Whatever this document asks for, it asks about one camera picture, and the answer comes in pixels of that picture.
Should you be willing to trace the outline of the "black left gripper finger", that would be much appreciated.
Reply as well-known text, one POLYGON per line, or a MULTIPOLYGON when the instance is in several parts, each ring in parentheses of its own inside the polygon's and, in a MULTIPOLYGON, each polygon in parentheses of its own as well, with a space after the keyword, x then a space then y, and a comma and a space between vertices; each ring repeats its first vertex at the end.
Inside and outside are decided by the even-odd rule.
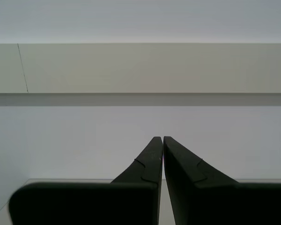
POLYGON ((177 225, 281 225, 281 183, 240 183, 170 136, 163 150, 177 225))
POLYGON ((36 182, 10 197, 14 225, 156 225, 163 142, 154 137, 110 183, 36 182))

